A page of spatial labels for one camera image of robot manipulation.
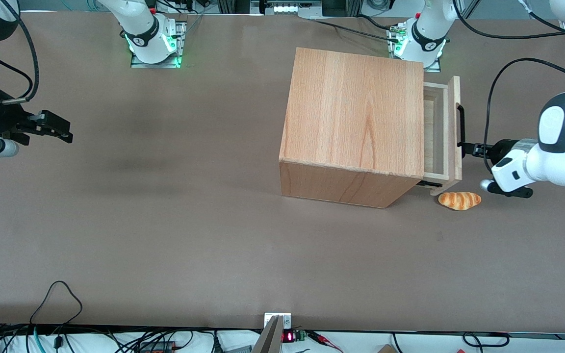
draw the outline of wooden cabinet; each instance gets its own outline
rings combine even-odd
[[[454,105],[449,91],[425,84],[421,63],[298,48],[279,156],[282,194],[386,207],[423,179],[449,187],[457,172],[444,164],[454,163],[457,141],[452,152],[443,146],[456,138],[455,121],[436,116]]]

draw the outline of wood grain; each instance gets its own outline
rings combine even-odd
[[[459,76],[453,76],[448,82],[446,91],[446,119],[444,125],[444,136],[449,143],[444,144],[445,161],[444,166],[447,170],[448,181],[442,187],[431,190],[431,195],[437,196],[462,180],[462,148],[457,147],[458,128],[457,128],[457,105],[462,101],[461,81]]]
[[[422,79],[421,63],[298,48],[283,195],[384,207],[415,185],[424,175]]]
[[[385,208],[414,187],[417,179],[281,162],[285,196]]]
[[[422,65],[298,48],[281,159],[421,178]]]

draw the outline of wooden drawer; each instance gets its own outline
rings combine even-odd
[[[448,85],[424,83],[424,177],[419,185],[430,188],[433,196],[462,180],[462,148],[457,147],[460,96],[459,76]]]

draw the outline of brown table surface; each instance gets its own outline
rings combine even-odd
[[[0,159],[0,322],[27,322],[63,279],[84,303],[79,324],[258,327],[280,310],[305,328],[565,332],[563,187],[537,183],[529,200],[484,194],[487,172],[470,157],[453,191],[483,202],[467,212],[424,188],[384,210],[280,196],[296,47],[384,56],[380,41],[292,16],[206,16],[182,69],[130,69],[109,13],[24,18],[41,69],[26,109],[62,115],[75,137],[32,137]],[[426,80],[461,76],[472,142],[500,67],[522,56],[565,67],[565,37],[491,40],[460,23],[449,37],[442,73]],[[31,72],[20,30],[0,58]],[[0,88],[19,94],[25,81],[0,67]],[[541,107],[563,91],[565,76],[548,67],[507,70],[490,142],[536,136]],[[36,321],[75,311],[58,288]]]

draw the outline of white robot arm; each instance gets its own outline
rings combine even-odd
[[[430,67],[441,55],[446,34],[456,18],[452,0],[425,0],[419,15],[399,24],[395,34],[388,31],[399,40],[390,47],[393,56]]]
[[[176,20],[152,14],[143,0],[98,0],[115,15],[130,44],[144,63],[159,63],[177,51]]]
[[[498,187],[512,192],[535,181],[565,187],[565,93],[558,94],[540,113],[538,139],[522,139],[491,168]],[[488,190],[491,181],[482,187]]]

